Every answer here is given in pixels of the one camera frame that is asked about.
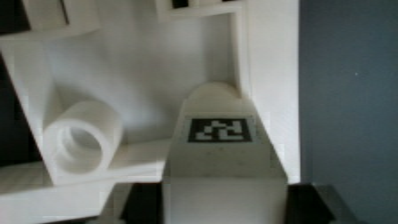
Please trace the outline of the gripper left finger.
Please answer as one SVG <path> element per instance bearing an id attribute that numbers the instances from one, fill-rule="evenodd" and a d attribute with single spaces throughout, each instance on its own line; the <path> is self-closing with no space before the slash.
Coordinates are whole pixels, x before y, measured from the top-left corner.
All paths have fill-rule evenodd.
<path id="1" fill-rule="evenodd" d="M 99 216 L 86 222 L 86 224 L 125 224 L 125 221 L 122 220 L 120 216 L 127 203 L 131 187 L 131 183 L 115 184 Z"/>

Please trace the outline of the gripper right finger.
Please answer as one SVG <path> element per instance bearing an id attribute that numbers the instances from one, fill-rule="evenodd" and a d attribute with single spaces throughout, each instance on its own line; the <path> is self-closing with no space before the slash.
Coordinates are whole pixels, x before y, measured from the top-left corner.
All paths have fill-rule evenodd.
<path id="1" fill-rule="evenodd" d="M 287 186 L 285 224 L 362 224 L 330 185 Z"/>

